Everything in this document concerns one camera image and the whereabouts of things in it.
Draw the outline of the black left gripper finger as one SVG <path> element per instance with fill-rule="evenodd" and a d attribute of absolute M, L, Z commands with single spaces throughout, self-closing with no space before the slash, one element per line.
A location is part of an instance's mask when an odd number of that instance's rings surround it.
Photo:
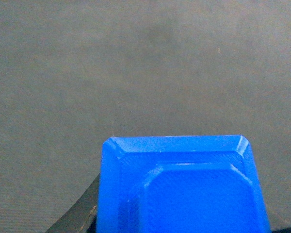
<path fill-rule="evenodd" d="M 95 233 L 99 177 L 96 177 L 75 204 L 60 217 L 48 233 Z"/>

